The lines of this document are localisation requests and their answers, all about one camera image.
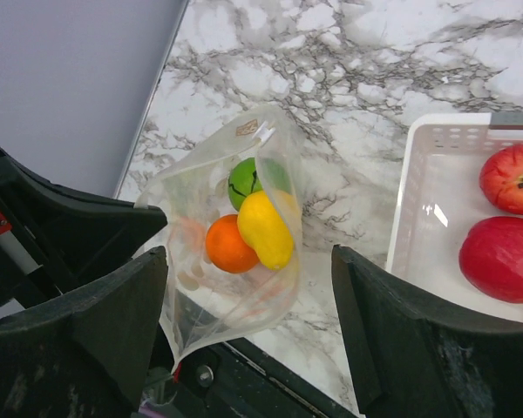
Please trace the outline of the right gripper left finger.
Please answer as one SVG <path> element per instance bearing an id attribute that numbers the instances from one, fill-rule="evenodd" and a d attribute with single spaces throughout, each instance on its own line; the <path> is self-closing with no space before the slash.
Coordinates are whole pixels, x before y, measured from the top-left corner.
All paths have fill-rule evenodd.
<path id="1" fill-rule="evenodd" d="M 0 320 L 0 417 L 129 417 L 153 351 L 167 278 L 155 247 Z"/>

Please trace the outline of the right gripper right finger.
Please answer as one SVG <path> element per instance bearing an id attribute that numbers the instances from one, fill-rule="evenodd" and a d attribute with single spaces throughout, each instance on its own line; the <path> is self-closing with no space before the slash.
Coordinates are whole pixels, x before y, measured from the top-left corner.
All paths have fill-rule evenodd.
<path id="1" fill-rule="evenodd" d="M 331 279 L 358 410 L 368 417 L 523 417 L 523 323 L 467 309 L 346 246 Z"/>

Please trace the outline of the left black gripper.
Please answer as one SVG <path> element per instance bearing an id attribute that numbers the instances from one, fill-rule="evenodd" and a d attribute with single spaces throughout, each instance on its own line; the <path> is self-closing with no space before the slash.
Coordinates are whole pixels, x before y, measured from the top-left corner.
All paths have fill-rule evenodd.
<path id="1" fill-rule="evenodd" d="M 0 147 L 0 307 L 33 307 L 101 278 L 165 226 L 155 206 L 52 184 Z"/>

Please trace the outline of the red toy apple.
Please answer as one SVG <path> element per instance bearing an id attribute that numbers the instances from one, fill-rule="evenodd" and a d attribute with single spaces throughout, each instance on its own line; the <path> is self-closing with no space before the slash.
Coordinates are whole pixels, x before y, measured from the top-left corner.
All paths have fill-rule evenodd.
<path id="1" fill-rule="evenodd" d="M 482 293 L 523 303 L 523 219 L 483 219 L 467 233 L 458 253 L 461 273 Z"/>

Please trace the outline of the white perforated plastic basket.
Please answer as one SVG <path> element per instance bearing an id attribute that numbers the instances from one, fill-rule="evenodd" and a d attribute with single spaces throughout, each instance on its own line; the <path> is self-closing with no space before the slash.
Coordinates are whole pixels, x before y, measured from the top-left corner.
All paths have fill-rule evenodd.
<path id="1" fill-rule="evenodd" d="M 470 228 L 502 215 L 479 188 L 483 164 L 523 144 L 523 112 L 432 113 L 406 141 L 386 271 L 462 307 L 523 322 L 523 304 L 481 293 L 459 270 Z"/>

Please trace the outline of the orange toy fruit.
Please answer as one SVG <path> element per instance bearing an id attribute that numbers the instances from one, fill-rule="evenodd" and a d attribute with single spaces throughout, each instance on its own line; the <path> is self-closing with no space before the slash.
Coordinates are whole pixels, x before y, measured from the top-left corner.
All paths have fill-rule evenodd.
<path id="1" fill-rule="evenodd" d="M 245 273 L 259 263 L 255 251 L 240 235 L 237 218 L 237 214 L 220 217 L 210 226 L 205 238 L 208 258 L 227 273 Z"/>

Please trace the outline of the clear zip top bag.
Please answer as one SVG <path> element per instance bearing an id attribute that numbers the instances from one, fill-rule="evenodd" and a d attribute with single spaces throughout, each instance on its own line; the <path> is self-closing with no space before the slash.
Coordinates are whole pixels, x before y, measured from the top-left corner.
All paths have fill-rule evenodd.
<path id="1" fill-rule="evenodd" d="M 137 198 L 166 226 L 160 326 L 173 360 L 273 326 L 301 283 L 302 131 L 279 107 L 242 113 L 183 159 L 158 172 Z"/>

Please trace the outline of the yellow toy pear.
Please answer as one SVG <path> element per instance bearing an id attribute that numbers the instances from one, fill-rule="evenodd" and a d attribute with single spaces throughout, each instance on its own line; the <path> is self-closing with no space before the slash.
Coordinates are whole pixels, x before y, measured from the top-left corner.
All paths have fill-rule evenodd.
<path id="1" fill-rule="evenodd" d="M 239 233 L 245 243 L 270 270 L 281 270 L 291 260 L 293 237 L 264 191 L 250 194 L 237 217 Z"/>

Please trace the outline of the red toy pomegranate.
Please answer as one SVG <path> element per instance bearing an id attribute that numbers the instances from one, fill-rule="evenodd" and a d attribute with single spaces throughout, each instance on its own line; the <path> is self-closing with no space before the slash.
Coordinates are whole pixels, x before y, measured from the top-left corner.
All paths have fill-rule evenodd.
<path id="1" fill-rule="evenodd" d="M 493 154 L 480 171 L 479 187 L 493 206 L 523 215 L 523 144 Z"/>

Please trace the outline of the green toy watermelon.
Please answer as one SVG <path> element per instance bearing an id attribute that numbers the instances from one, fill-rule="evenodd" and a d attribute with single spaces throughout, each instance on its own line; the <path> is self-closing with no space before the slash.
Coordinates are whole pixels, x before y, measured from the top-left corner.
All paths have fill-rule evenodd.
<path id="1" fill-rule="evenodd" d="M 264 159 L 264 162 L 267 163 L 269 168 L 270 183 L 279 190 L 291 193 L 289 175 L 283 166 L 273 159 Z M 240 210 L 247 196 L 262 189 L 263 186 L 256 170 L 254 157 L 242 160 L 228 176 L 228 198 L 236 211 Z"/>

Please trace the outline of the black metal base rail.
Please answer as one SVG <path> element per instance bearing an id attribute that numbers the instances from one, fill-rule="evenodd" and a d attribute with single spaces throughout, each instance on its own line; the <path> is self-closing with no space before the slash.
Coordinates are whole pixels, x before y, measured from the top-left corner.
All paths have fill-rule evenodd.
<path id="1" fill-rule="evenodd" d="M 151 417 L 353 417 L 246 339 L 204 347 L 174 364 L 154 345 L 140 413 Z"/>

